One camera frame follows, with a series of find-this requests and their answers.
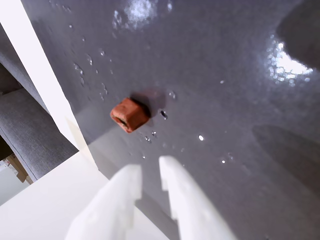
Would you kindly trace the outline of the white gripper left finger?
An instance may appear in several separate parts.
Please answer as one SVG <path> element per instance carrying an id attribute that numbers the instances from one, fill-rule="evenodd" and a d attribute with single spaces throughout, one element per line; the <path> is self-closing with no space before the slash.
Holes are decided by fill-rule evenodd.
<path id="1" fill-rule="evenodd" d="M 124 240 L 133 226 L 134 208 L 142 198 L 142 168 L 119 170 L 72 220 L 66 240 Z"/>

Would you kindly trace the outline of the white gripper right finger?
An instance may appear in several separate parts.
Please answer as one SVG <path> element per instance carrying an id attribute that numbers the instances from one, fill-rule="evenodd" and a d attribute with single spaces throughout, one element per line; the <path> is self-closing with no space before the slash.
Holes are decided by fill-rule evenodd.
<path id="1" fill-rule="evenodd" d="M 181 240 L 236 240 L 224 218 L 189 174 L 170 155 L 159 157 L 161 188 L 168 193 L 170 214 Z"/>

